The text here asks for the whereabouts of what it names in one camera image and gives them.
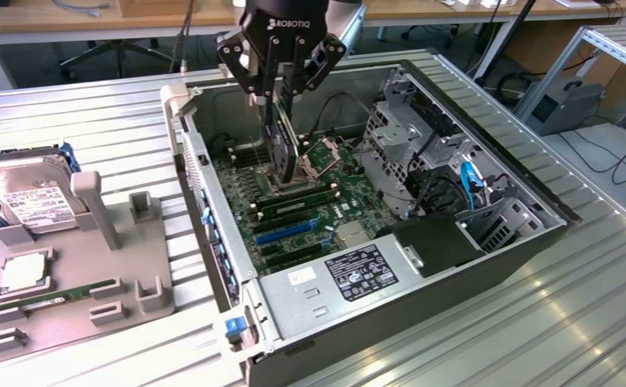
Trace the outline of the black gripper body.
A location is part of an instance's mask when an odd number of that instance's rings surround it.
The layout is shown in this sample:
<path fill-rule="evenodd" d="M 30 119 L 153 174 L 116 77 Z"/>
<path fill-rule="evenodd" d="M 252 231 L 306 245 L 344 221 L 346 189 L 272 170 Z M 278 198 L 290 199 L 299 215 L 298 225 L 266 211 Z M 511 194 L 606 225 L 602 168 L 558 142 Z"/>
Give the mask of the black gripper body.
<path fill-rule="evenodd" d="M 271 32 L 300 32 L 304 38 L 320 40 L 327 35 L 328 7 L 327 0 L 246 1 L 242 34 L 263 37 Z"/>

